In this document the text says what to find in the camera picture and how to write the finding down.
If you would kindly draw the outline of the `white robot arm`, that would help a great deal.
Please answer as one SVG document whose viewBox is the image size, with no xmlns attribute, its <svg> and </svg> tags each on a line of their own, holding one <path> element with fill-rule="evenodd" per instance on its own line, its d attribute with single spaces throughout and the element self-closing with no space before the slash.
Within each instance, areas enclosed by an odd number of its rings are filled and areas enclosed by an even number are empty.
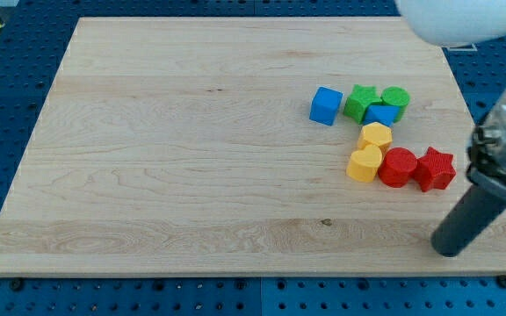
<svg viewBox="0 0 506 316">
<path fill-rule="evenodd" d="M 396 0 L 411 30 L 438 47 L 462 47 L 506 36 L 504 0 Z M 506 201 L 506 89 L 475 127 L 468 178 Z"/>
</svg>

